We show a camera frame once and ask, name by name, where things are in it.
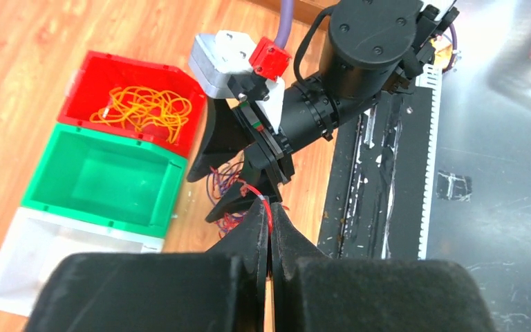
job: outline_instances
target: black cable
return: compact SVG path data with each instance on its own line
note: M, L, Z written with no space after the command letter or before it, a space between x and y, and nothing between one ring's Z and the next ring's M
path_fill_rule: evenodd
M304 57L304 54L306 54L306 50L308 49L308 46L310 45L310 41L313 39L313 36L315 35L315 32L317 32L317 29L319 28L320 24L324 20L325 17L331 15L333 13L333 9L335 8L335 5L331 7L324 8L317 16L313 24L310 26L310 29L304 35L304 39L302 39L302 42L300 43L300 46L298 46L298 50L296 51L296 56L294 58L294 76L296 76L296 81L298 83L306 86L310 90L312 90L302 75L300 75L300 63L302 62L302 58Z

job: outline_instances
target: wooden table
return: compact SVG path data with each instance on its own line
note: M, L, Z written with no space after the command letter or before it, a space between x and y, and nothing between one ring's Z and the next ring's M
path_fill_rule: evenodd
M171 64L188 73L196 33L220 29L273 38L278 16L245 0L0 0L0 247L64 101L71 73L87 50ZM295 24L294 54L308 27ZM303 74L317 70L324 36L317 33ZM291 83L288 70L284 79ZM197 135L197 144L201 135ZM296 227L316 242L333 143L320 140L295 155L296 175L282 190ZM205 184L185 183L166 252L204 251L218 241L204 222ZM0 331L19 331L25 317L0 312Z

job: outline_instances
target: red wire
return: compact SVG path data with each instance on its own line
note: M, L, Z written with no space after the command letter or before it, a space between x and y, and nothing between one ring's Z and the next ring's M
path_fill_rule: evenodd
M241 182L243 186L241 187L241 195L245 196L247 194L247 190L251 190L254 194L256 194L263 203L263 206L265 208L265 213L268 215L268 230L270 232L270 235L272 234L272 229L274 228L274 219L272 218L272 209L270 208L269 202L266 200L266 198L259 192L259 190L250 185L249 183L245 182L244 180L241 180L240 178L237 179L237 181Z

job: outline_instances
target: purple cable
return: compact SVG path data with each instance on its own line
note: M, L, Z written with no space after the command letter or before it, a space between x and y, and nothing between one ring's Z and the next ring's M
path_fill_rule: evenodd
M457 31L455 30L455 25L451 23L449 26L449 30L451 31L451 39L453 44L453 55L451 56L451 59L449 60L449 64L447 65L447 68L443 70L443 73L446 73L447 71L450 71L453 68L453 64L455 64L455 58L457 58L455 52L457 51Z
M285 48L292 30L292 20L294 19L294 0L281 0L280 24L274 44L280 48Z

